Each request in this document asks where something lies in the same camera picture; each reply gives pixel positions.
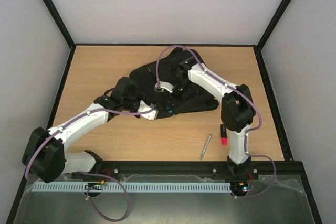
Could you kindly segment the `black student bag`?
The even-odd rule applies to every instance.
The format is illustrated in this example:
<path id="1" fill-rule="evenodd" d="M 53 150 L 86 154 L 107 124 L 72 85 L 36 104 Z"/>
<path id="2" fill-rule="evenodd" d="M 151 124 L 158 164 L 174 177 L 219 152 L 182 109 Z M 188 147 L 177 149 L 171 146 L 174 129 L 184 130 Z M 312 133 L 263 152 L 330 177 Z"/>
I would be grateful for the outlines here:
<path id="1" fill-rule="evenodd" d="M 160 61 L 145 64 L 118 80 L 98 102 L 110 110 L 109 118 L 118 111 L 155 120 L 177 114 L 211 111 L 219 103 L 204 88 L 188 80 L 183 65 L 196 63 L 199 54 L 192 49 L 173 49 Z"/>

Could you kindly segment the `silver marker pen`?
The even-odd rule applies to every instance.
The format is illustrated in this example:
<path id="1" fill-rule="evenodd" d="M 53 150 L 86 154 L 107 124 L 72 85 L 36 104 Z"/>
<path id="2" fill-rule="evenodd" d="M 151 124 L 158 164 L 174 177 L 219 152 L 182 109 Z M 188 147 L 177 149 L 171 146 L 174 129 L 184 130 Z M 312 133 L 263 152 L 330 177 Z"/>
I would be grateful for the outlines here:
<path id="1" fill-rule="evenodd" d="M 210 143 L 210 141 L 211 141 L 211 138 L 212 138 L 212 135 L 211 134 L 209 134 L 208 135 L 208 137 L 207 137 L 207 140 L 205 141 L 205 144 L 204 144 L 204 146 L 203 146 L 203 149 L 202 149 L 202 151 L 201 151 L 201 153 L 200 153 L 200 161 L 202 161 L 203 160 L 203 157 L 204 157 L 204 155 L 205 155 L 205 153 L 206 153 L 206 150 L 207 150 L 207 148 L 208 148 L 208 145 L 209 145 L 209 143 Z"/>

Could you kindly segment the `pink highlighter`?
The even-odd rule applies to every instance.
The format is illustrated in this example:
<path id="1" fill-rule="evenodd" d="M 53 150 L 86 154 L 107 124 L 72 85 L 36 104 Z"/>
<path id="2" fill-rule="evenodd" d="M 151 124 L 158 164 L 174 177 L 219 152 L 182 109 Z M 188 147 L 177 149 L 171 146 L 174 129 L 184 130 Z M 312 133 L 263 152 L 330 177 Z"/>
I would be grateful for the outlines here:
<path id="1" fill-rule="evenodd" d="M 227 140 L 227 131 L 225 125 L 221 124 L 220 125 L 220 139 L 221 139 L 221 144 L 223 146 L 227 146 L 228 140 Z"/>

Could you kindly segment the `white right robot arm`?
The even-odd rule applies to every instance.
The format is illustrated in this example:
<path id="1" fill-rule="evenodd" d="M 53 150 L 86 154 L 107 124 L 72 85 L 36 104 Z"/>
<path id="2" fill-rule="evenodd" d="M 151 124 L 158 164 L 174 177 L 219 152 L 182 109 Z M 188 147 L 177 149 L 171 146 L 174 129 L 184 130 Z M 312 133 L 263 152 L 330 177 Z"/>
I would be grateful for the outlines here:
<path id="1" fill-rule="evenodd" d="M 229 132 L 230 150 L 228 170 L 236 178 L 242 177 L 250 162 L 249 130 L 256 115 L 248 86 L 237 86 L 212 72 L 204 63 L 193 57 L 171 67 L 177 76 L 179 89 L 191 83 L 197 84 L 215 97 L 221 105 L 221 120 Z"/>

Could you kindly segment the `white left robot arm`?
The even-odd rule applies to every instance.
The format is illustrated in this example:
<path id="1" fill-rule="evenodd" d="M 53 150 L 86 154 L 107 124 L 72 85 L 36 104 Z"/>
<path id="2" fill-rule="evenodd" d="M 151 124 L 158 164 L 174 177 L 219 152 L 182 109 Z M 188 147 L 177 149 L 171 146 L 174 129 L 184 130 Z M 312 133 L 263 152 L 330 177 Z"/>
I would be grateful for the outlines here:
<path id="1" fill-rule="evenodd" d="M 33 130 L 22 158 L 26 167 L 24 176 L 28 179 L 33 173 L 49 183 L 64 173 L 87 173 L 97 160 L 87 151 L 69 153 L 68 148 L 76 140 L 117 115 L 155 120 L 158 113 L 154 104 L 146 104 L 136 82 L 122 77 L 114 88 L 105 91 L 72 119 L 47 130 L 42 127 Z"/>

